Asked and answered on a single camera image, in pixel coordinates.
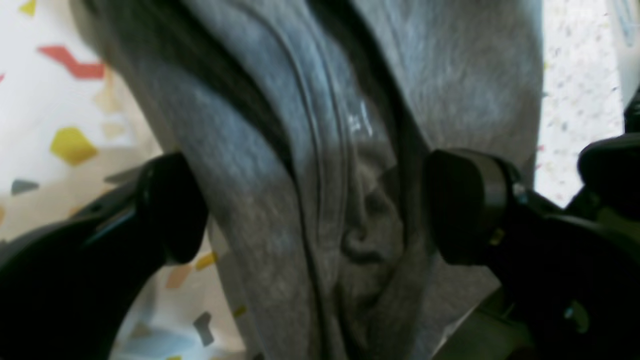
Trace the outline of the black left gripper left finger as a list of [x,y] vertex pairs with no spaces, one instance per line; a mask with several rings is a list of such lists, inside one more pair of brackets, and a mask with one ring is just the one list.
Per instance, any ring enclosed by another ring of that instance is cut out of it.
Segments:
[[107,360],[151,276],[194,259],[207,216],[185,157],[168,153],[69,219],[4,244],[1,358]]

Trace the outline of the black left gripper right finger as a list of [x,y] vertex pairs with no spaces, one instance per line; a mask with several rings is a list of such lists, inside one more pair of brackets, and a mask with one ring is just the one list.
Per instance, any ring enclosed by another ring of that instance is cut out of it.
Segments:
[[442,257],[494,273],[542,359],[639,358],[638,243],[558,208],[498,157],[440,149],[423,171]]

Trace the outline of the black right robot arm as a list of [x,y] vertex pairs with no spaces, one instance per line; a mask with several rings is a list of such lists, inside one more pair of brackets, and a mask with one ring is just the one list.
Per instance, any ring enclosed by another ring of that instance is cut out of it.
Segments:
[[583,187],[566,212],[594,220],[609,209],[631,221],[640,216],[640,91],[623,113],[624,133],[592,142],[579,154]]

